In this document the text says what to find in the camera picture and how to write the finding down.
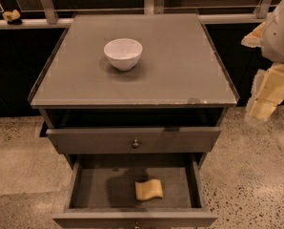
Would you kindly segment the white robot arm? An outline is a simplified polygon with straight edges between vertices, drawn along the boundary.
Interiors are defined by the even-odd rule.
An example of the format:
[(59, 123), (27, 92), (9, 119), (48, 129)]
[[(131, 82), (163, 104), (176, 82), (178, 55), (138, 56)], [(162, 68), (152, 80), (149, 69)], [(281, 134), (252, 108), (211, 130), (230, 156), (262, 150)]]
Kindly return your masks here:
[(284, 101), (284, 0), (242, 39), (241, 44), (260, 48), (262, 56), (273, 62), (268, 70), (257, 71), (246, 107), (246, 121), (260, 124)]

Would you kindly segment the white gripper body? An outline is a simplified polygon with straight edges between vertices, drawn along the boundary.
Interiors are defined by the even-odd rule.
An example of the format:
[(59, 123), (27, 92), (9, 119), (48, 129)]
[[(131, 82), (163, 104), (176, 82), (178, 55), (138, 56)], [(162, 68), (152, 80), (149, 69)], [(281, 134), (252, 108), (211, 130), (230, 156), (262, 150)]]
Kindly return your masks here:
[(265, 58), (284, 63), (284, 0), (267, 16), (261, 50)]

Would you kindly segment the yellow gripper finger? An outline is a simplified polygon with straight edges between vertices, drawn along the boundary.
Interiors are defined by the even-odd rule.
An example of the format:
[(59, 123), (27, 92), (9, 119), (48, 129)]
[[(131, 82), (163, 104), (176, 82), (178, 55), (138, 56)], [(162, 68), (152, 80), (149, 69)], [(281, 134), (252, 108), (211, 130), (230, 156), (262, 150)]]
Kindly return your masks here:
[(258, 70), (248, 100), (245, 120), (249, 124), (266, 122), (284, 101), (284, 64), (273, 63), (267, 70)]
[(249, 48), (261, 48), (265, 23), (259, 24), (241, 40), (241, 44)]

